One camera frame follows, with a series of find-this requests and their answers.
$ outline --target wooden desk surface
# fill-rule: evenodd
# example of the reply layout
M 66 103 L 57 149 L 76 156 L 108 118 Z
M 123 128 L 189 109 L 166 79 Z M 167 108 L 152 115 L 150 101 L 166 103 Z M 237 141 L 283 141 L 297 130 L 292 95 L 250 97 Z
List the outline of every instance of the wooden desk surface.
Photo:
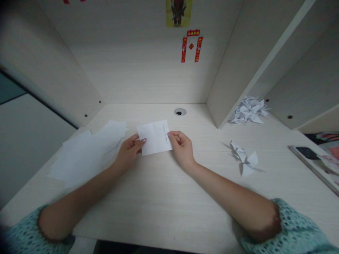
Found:
M 179 107 L 187 115 L 174 115 Z M 108 120 L 116 120 L 127 122 L 129 137 L 137 125 L 163 119 L 170 130 L 191 138 L 198 163 L 265 197 L 285 199 L 339 246 L 339 198 L 287 146 L 324 152 L 273 116 L 263 125 L 226 124 L 218 130 L 205 104 L 116 104 L 104 106 L 77 133 L 84 129 L 95 133 Z M 258 167 L 266 173 L 241 178 L 240 163 L 228 147 L 231 140 L 255 150 Z M 5 225 L 14 225 L 63 192 L 62 181 L 47 177 L 55 159 L 54 155 L 0 212 Z M 179 168 L 171 152 L 139 156 L 135 167 L 74 229 L 76 236 L 198 253 L 239 253 L 238 233 L 237 224 Z

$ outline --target knit sweater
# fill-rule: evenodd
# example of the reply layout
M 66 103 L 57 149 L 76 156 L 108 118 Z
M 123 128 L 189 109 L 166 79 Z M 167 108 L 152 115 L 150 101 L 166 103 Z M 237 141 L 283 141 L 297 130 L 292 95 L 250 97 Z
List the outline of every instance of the knit sweater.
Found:
M 244 237 L 241 243 L 248 253 L 321 253 L 339 254 L 319 227 L 308 217 L 297 212 L 282 199 L 273 199 L 279 206 L 281 232 L 264 243 Z M 61 242 L 53 242 L 43 235 L 38 226 L 39 207 L 5 233 L 9 253 L 64 254 L 74 244 L 75 237 L 69 235 Z

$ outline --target fabric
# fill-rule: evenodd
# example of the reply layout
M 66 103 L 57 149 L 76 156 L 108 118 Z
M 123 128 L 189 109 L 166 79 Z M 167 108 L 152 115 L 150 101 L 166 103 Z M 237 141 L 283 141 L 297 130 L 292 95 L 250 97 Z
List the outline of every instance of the fabric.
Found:
M 11 227 L 4 234 L 8 253 L 64 254 L 72 248 L 75 237 L 69 235 L 62 242 L 52 242 L 40 232 L 38 218 L 41 206 Z
M 256 244 L 244 237 L 241 243 L 248 253 L 339 253 L 320 228 L 308 217 L 297 212 L 282 199 L 272 199 L 279 206 L 282 231 L 264 243 Z
M 261 244 L 244 237 L 241 243 L 248 253 L 339 254 L 339 249 L 327 240 L 310 218 L 297 212 L 282 199 L 272 201 L 279 206 L 282 231 Z M 45 207 L 33 211 L 5 233 L 9 253 L 65 254 L 70 251 L 75 241 L 74 236 L 69 235 L 63 242 L 56 243 L 48 240 L 40 232 L 37 222 L 40 212 Z

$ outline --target white origami crane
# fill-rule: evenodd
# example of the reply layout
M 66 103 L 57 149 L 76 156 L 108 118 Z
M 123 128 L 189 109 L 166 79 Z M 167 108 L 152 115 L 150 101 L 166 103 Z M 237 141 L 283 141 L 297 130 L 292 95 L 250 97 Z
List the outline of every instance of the white origami crane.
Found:
M 259 116 L 267 116 L 267 110 L 264 100 L 259 101 L 258 98 L 248 96 L 237 107 L 230 121 L 233 123 L 247 123 L 249 121 L 263 123 Z
M 230 143 L 232 150 L 235 153 L 235 156 L 242 162 L 243 164 L 243 172 L 241 176 L 248 176 L 253 174 L 255 171 L 257 172 L 265 172 L 262 169 L 256 168 L 256 165 L 259 163 L 258 156 L 255 151 L 250 156 L 247 156 L 245 151 L 236 143 Z

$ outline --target red decoration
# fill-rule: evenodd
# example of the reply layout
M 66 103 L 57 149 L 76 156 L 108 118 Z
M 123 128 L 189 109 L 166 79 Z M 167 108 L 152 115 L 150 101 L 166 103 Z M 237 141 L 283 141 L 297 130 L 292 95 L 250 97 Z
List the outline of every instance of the red decoration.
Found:
M 68 0 L 64 0 L 64 4 L 70 4 L 70 2 Z
M 187 37 L 183 38 L 183 48 L 182 48 L 182 53 L 181 53 L 181 62 L 185 62 L 186 58 L 186 46 L 187 46 Z
M 198 39 L 197 52 L 195 53 L 195 60 L 194 60 L 195 62 L 199 62 L 202 39 L 203 39 L 203 37 L 199 37 L 199 39 Z
M 187 36 L 199 36 L 199 35 L 200 35 L 199 29 L 187 31 Z

